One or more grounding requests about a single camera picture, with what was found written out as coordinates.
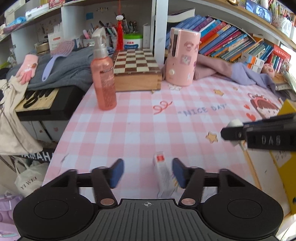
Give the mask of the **white charger plug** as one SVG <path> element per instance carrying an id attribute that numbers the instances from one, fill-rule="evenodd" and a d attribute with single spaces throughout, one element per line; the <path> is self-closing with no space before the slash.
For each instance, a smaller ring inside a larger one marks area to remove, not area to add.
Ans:
<path id="1" fill-rule="evenodd" d="M 239 119 L 235 119 L 235 120 L 230 121 L 226 127 L 231 128 L 231 130 L 233 130 L 235 133 L 235 138 L 237 138 L 237 140 L 230 141 L 230 143 L 234 147 L 239 146 L 242 150 L 245 150 L 245 148 L 246 148 L 245 141 L 238 140 L 238 138 L 242 136 L 241 128 L 243 127 L 243 122 L 240 121 Z"/>

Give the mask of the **small white red box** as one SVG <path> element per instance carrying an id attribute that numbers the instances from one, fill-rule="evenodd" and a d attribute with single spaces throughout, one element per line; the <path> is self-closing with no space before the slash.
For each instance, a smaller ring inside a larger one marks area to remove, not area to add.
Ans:
<path id="1" fill-rule="evenodd" d="M 178 183 L 169 168 L 164 152 L 156 152 L 153 157 L 154 173 L 158 184 L 158 199 L 171 198 L 178 190 Z"/>

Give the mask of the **pink checked tablecloth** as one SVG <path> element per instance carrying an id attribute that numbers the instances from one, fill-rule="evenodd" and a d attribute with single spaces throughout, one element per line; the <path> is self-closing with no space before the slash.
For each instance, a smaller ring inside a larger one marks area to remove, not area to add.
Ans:
<path id="1" fill-rule="evenodd" d="M 207 172 L 229 169 L 278 202 L 286 201 L 268 152 L 244 152 L 220 136 L 232 120 L 260 119 L 252 97 L 263 96 L 279 104 L 271 91 L 209 77 L 188 87 L 163 82 L 157 92 L 116 96 L 116 108 L 102 111 L 94 88 L 88 90 L 58 143 L 45 182 L 69 169 L 85 173 L 121 158 L 125 172 L 114 189 L 116 198 L 156 198 L 153 157 L 162 152 L 167 163 L 179 158 Z"/>

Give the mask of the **pink pig plush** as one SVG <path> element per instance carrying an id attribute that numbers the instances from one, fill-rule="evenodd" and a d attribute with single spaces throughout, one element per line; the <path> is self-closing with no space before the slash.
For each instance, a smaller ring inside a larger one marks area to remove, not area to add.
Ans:
<path id="1" fill-rule="evenodd" d="M 271 63 L 265 63 L 262 67 L 261 73 L 267 74 L 271 79 L 275 77 L 275 71 Z"/>

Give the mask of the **white orange medicine boxes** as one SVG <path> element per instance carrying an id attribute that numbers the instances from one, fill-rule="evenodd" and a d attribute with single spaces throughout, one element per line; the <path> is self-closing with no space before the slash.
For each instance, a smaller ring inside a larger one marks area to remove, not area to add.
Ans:
<path id="1" fill-rule="evenodd" d="M 238 62 L 244 64 L 246 67 L 259 74 L 261 73 L 264 66 L 263 60 L 245 52 L 242 53 L 241 57 L 238 59 Z"/>

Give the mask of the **pink purple sweater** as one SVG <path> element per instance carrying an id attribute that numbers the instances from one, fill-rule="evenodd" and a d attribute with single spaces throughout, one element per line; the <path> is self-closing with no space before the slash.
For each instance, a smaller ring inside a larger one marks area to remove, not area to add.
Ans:
<path id="1" fill-rule="evenodd" d="M 268 74 L 256 73 L 240 62 L 229 63 L 220 58 L 199 54 L 195 64 L 194 80 L 214 75 L 240 85 L 258 85 L 275 93 L 275 84 Z"/>

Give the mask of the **black keyboard piano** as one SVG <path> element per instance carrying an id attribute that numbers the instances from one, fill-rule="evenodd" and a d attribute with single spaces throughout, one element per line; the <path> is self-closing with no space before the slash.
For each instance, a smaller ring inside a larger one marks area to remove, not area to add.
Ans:
<path id="1" fill-rule="evenodd" d="M 16 107 L 21 121 L 67 121 L 85 92 L 76 86 L 27 90 Z"/>

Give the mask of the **row of leaning books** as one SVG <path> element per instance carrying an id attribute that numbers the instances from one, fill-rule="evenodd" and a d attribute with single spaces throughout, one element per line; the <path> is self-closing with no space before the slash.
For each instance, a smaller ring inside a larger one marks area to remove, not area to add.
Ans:
<path id="1" fill-rule="evenodd" d="M 211 16 L 195 15 L 177 23 L 168 23 L 166 49 L 171 47 L 171 28 L 200 33 L 198 53 L 236 62 L 243 52 L 253 53 L 266 61 L 272 47 L 263 40 L 255 39 L 243 29 Z"/>

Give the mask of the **white tote bag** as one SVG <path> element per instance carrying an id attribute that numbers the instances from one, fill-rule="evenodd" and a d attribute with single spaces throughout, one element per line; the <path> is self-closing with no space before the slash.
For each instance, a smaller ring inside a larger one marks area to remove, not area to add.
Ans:
<path id="1" fill-rule="evenodd" d="M 16 114 L 16 107 L 23 100 L 27 86 L 20 84 L 14 76 L 9 80 L 1 80 L 1 155 L 20 156 L 43 150 Z"/>

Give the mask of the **pink sticker canister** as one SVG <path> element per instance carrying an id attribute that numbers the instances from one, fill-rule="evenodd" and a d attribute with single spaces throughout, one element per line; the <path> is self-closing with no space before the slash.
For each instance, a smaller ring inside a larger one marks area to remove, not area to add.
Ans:
<path id="1" fill-rule="evenodd" d="M 165 79 L 177 86 L 192 84 L 201 34 L 192 30 L 171 28 Z"/>

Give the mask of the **grey folded clothes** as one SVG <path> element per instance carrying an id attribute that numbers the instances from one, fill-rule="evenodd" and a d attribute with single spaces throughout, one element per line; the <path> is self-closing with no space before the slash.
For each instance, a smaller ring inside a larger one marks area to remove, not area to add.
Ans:
<path id="1" fill-rule="evenodd" d="M 39 57 L 36 73 L 28 84 L 28 90 L 76 86 L 86 92 L 92 85 L 90 64 L 93 60 L 93 47 L 80 48 L 72 51 L 66 58 L 58 58 L 48 79 L 43 82 L 42 75 L 50 59 L 50 54 Z"/>

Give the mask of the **pink glove on clothes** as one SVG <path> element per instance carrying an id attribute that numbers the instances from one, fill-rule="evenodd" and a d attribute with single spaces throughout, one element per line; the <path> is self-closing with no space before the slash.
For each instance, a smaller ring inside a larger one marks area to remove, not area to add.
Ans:
<path id="1" fill-rule="evenodd" d="M 27 54 L 25 59 L 16 73 L 16 78 L 21 85 L 29 83 L 29 81 L 35 76 L 38 66 L 38 56 L 33 54 Z"/>

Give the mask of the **white green jar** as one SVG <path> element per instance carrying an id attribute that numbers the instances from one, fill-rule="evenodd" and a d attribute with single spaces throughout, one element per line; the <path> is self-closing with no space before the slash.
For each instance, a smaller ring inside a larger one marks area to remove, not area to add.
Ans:
<path id="1" fill-rule="evenodd" d="M 123 36 L 124 49 L 142 49 L 143 35 L 140 33 L 129 33 Z"/>

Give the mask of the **purple hairbrush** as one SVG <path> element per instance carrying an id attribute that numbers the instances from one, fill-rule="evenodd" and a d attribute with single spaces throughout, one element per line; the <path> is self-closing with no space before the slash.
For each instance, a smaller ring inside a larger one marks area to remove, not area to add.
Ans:
<path id="1" fill-rule="evenodd" d="M 73 41 L 64 41 L 61 42 L 52 52 L 51 52 L 51 59 L 50 61 L 47 63 L 43 75 L 42 75 L 42 81 L 45 82 L 48 77 L 51 74 L 51 71 L 54 67 L 55 61 L 60 58 L 60 57 L 68 57 L 70 55 L 70 53 L 73 51 L 74 49 L 74 42 Z"/>

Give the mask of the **pen holder with pens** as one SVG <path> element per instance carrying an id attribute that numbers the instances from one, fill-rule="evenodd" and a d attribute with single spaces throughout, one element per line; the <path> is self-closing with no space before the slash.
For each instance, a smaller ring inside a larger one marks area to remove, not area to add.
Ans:
<path id="1" fill-rule="evenodd" d="M 95 32 L 97 30 L 102 29 L 101 32 L 104 33 L 104 36 L 105 36 L 104 39 L 106 41 L 106 46 L 112 47 L 114 50 L 116 50 L 117 27 L 105 26 L 101 21 L 99 23 L 102 26 L 101 28 L 96 28 L 95 30 L 91 29 L 91 32 L 87 32 L 86 30 L 83 31 L 83 35 L 85 37 L 85 40 L 83 41 L 84 46 L 86 47 L 86 46 L 88 46 L 88 44 L 90 46 L 94 46 L 95 40 L 98 39 L 97 35 L 95 35 Z M 123 27 L 124 34 L 138 33 L 138 32 L 135 32 L 135 29 L 137 27 L 137 23 L 130 22 L 129 24 L 127 24 L 125 17 L 123 17 L 122 27 Z"/>

